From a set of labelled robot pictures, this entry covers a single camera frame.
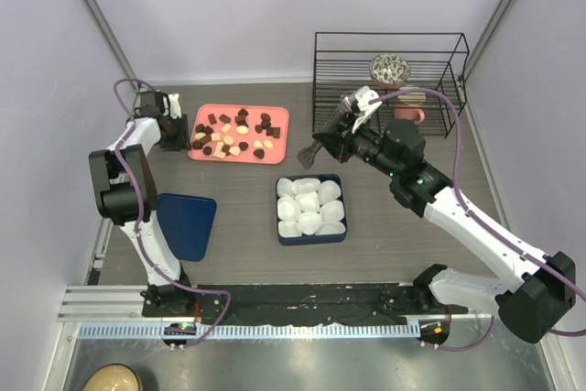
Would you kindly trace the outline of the dark blue box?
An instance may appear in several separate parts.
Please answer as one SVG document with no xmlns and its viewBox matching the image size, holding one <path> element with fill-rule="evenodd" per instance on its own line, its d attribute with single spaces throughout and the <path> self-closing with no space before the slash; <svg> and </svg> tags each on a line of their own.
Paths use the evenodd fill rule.
<svg viewBox="0 0 586 391">
<path fill-rule="evenodd" d="M 280 244 L 337 244 L 345 240 L 348 221 L 338 175 L 281 177 L 275 190 Z"/>
</svg>

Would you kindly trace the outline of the pink plastic tray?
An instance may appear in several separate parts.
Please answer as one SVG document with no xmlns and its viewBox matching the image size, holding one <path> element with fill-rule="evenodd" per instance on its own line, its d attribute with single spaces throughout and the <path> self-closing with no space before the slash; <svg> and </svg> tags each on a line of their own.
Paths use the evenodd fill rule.
<svg viewBox="0 0 586 391">
<path fill-rule="evenodd" d="M 248 111 L 247 117 L 239 117 L 238 111 L 244 108 Z M 261 113 L 271 116 L 271 121 L 262 121 Z M 211 125 L 209 114 L 214 114 L 217 120 Z M 221 131 L 225 125 L 219 117 L 226 114 L 231 118 L 231 129 L 227 133 Z M 249 163 L 259 165 L 276 165 L 286 156 L 288 141 L 289 112 L 284 107 L 248 104 L 220 104 L 206 103 L 196 113 L 194 126 L 190 136 L 190 150 L 188 156 L 192 160 Z M 247 126 L 249 132 L 239 135 L 236 127 Z M 266 133 L 268 127 L 279 127 L 280 138 L 273 138 Z M 264 147 L 264 141 L 270 140 L 274 147 Z M 230 154 L 231 147 L 239 147 L 238 156 Z M 265 150 L 265 157 L 258 159 L 254 151 L 258 148 Z"/>
</svg>

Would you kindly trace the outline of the metal tongs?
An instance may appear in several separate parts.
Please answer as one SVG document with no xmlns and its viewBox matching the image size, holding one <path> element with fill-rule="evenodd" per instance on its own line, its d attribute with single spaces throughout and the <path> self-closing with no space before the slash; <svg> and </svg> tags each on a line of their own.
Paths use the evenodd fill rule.
<svg viewBox="0 0 586 391">
<path fill-rule="evenodd" d="M 354 94 L 344 95 L 338 103 L 337 107 L 334 109 L 328 121 L 322 127 L 322 129 L 313 134 L 313 141 L 311 142 L 311 144 L 308 147 L 302 148 L 298 152 L 298 162 L 304 169 L 312 168 L 317 153 L 323 147 L 323 138 L 336 132 L 344 116 L 352 111 L 354 102 Z"/>
</svg>

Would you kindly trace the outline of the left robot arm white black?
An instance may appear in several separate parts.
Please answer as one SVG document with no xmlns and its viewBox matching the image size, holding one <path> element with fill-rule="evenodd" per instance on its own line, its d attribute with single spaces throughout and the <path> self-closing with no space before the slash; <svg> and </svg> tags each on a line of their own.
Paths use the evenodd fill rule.
<svg viewBox="0 0 586 391">
<path fill-rule="evenodd" d="M 146 270 L 140 292 L 145 312 L 188 315 L 195 304 L 189 278 L 173 255 L 157 219 L 158 192 L 147 155 L 153 146 L 188 146 L 187 116 L 179 95 L 150 90 L 139 94 L 122 134 L 89 155 L 96 207 L 129 238 Z"/>
</svg>

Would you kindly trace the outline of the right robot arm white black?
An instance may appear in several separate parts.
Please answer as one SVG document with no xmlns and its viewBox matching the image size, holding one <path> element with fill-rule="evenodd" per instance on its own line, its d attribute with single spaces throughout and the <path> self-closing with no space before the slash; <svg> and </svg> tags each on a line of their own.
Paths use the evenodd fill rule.
<svg viewBox="0 0 586 391">
<path fill-rule="evenodd" d="M 413 291 L 426 313 L 458 305 L 497 316 L 524 342 L 537 343 L 576 303 L 576 266 L 566 254 L 548 255 L 478 210 L 424 158 L 426 140 L 408 120 L 393 120 L 382 133 L 338 123 L 313 134 L 339 162 L 358 157 L 391 179 L 396 201 L 452 235 L 479 257 L 494 277 L 463 274 L 443 265 L 426 269 Z"/>
</svg>

